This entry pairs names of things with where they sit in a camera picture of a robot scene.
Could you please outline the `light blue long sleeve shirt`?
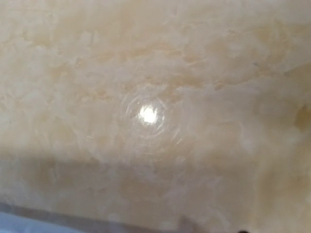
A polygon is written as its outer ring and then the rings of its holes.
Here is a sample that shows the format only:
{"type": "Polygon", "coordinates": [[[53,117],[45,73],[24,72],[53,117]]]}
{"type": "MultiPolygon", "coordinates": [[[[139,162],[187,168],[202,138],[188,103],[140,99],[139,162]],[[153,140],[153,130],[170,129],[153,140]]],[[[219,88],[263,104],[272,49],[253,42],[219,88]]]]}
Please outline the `light blue long sleeve shirt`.
{"type": "Polygon", "coordinates": [[[198,228],[187,220],[181,220],[175,230],[153,230],[27,208],[0,211],[2,233],[196,233],[197,230],[198,228]]]}

